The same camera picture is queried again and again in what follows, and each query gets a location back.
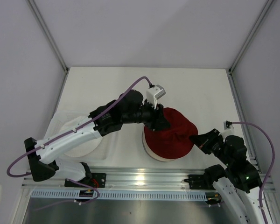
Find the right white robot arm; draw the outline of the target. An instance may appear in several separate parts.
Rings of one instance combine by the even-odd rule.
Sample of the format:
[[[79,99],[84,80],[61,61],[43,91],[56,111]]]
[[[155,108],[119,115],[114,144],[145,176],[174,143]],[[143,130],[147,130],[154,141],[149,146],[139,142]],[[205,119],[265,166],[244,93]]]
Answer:
[[[265,181],[248,161],[243,138],[213,129],[189,139],[203,153],[213,154],[223,163],[206,168],[201,184],[215,189],[240,223],[269,224],[263,202]]]

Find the beige bucket hat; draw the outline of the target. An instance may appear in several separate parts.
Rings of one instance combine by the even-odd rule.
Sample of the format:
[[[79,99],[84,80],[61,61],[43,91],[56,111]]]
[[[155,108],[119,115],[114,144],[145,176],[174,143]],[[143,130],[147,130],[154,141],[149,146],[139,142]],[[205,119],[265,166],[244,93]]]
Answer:
[[[144,131],[142,132],[142,144],[144,147],[144,150],[146,151],[146,153],[152,157],[153,159],[160,161],[160,162],[170,162],[170,161],[174,161],[175,159],[166,159],[163,157],[158,156],[157,154],[155,154],[148,146],[146,139],[145,139],[145,133]]]

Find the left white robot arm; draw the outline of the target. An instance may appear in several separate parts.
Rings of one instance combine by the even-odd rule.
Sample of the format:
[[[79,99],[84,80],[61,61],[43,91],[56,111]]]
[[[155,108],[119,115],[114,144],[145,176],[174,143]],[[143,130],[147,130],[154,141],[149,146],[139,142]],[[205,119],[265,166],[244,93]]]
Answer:
[[[73,180],[81,187],[88,186],[91,183],[88,165],[85,162],[62,161],[59,156],[88,141],[117,132],[124,124],[142,123],[152,131],[169,128],[164,107],[157,102],[164,95],[165,91],[157,86],[148,89],[145,98],[140,92],[130,90],[117,100],[98,107],[59,135],[43,140],[26,139],[24,144],[33,180],[42,182],[59,176]]]

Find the dark red bucket hat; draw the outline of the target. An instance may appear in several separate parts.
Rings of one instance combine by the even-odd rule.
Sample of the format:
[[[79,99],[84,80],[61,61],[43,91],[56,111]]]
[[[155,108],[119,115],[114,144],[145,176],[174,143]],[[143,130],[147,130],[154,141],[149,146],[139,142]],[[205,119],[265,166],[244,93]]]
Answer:
[[[166,107],[164,115],[170,123],[170,128],[152,131],[144,127],[146,142],[158,156],[166,159],[180,159],[192,150],[194,143],[189,137],[198,135],[198,129],[176,109]]]

